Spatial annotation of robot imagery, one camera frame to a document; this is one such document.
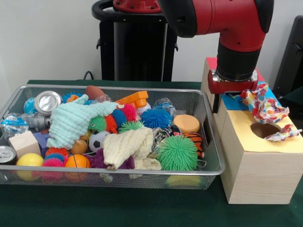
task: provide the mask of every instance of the crumpled paper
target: crumpled paper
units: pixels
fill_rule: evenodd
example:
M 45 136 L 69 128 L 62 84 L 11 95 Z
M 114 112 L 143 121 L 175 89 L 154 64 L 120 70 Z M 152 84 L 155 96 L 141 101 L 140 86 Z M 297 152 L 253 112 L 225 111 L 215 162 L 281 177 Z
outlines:
M 292 130 L 292 126 L 293 125 L 291 124 L 287 124 L 283 129 L 281 129 L 280 132 L 277 132 L 276 134 L 271 136 L 267 136 L 264 139 L 276 142 L 276 141 L 284 141 L 286 138 L 289 137 L 298 136 L 300 132 L 302 132 L 302 129 Z
M 257 122 L 261 124 L 277 123 L 289 115 L 289 109 L 280 106 L 276 99 L 265 99 L 267 91 L 268 84 L 262 83 L 258 84 L 255 91 L 245 89 L 234 98 L 249 107 Z

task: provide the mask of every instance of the green table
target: green table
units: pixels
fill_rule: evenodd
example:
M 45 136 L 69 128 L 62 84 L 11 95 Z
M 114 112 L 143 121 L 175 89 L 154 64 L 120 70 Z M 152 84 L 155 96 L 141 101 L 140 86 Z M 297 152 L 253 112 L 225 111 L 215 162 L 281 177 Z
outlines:
M 200 83 L 43 81 L 30 84 L 199 89 Z M 2 227 L 303 226 L 303 181 L 290 205 L 229 205 L 221 179 L 207 191 L 0 185 Z

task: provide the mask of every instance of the white wall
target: white wall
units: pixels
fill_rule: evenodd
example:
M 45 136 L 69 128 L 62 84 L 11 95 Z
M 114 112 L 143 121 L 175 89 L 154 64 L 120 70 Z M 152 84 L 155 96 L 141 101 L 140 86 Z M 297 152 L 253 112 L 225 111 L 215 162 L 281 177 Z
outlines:
M 101 78 L 96 50 L 99 21 L 91 15 L 97 0 L 0 0 L 0 107 L 29 79 L 81 79 L 91 70 Z M 258 68 L 273 85 L 302 0 L 276 0 Z M 204 59 L 216 56 L 218 34 L 178 39 L 173 81 L 201 81 Z

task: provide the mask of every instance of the black cable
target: black cable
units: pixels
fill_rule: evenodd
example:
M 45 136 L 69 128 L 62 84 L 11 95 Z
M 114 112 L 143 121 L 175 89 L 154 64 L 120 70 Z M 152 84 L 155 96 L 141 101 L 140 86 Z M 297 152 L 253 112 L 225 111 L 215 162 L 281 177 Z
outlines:
M 90 74 L 90 78 L 91 79 L 94 79 L 94 76 L 93 74 L 91 73 L 91 71 L 87 71 L 85 74 L 84 74 L 84 78 L 83 79 L 86 79 L 87 75 Z

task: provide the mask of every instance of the wooden block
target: wooden block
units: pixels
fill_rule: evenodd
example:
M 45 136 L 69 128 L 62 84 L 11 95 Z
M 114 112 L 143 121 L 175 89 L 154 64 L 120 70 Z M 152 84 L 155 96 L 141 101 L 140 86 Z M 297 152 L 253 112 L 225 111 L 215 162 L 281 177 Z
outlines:
M 210 102 L 205 61 L 201 89 Z M 225 171 L 221 175 L 227 201 L 231 204 L 288 204 L 303 174 L 303 137 L 271 142 L 258 137 L 262 129 L 252 131 L 249 111 L 227 110 L 220 102 L 214 121 L 221 136 Z M 293 124 L 289 117 L 277 127 Z
M 20 158 L 22 155 L 27 153 L 36 153 L 41 155 L 38 141 L 30 131 L 9 138 L 9 142 L 16 150 L 17 158 Z

